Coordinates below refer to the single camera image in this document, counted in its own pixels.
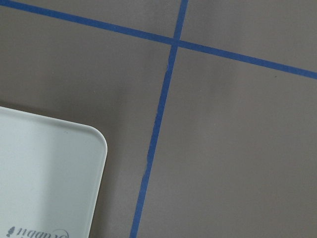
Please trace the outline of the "white rabbit print tray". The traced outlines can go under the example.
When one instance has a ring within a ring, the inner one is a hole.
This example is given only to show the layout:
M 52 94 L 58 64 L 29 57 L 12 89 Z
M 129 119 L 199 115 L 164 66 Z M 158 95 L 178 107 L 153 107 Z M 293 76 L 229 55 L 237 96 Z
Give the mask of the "white rabbit print tray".
M 106 155 L 94 127 L 1 108 L 1 237 L 88 237 Z

